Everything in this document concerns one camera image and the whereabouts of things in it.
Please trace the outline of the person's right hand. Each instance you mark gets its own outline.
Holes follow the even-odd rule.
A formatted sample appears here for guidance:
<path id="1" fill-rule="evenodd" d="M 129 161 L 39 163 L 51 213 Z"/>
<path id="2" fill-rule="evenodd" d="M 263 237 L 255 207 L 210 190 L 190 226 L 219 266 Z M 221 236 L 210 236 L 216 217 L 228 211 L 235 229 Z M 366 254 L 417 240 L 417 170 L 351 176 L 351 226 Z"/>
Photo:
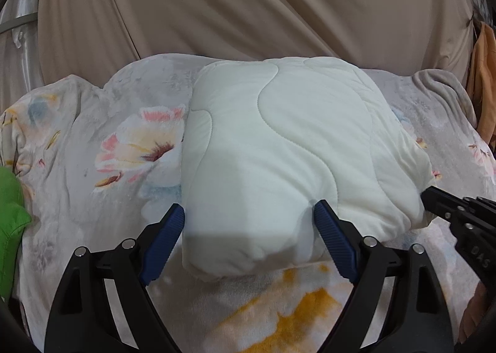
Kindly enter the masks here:
<path id="1" fill-rule="evenodd" d="M 458 341 L 463 344 L 475 331 L 488 311 L 487 290 L 479 282 L 472 298 L 463 312 L 459 326 Z"/>

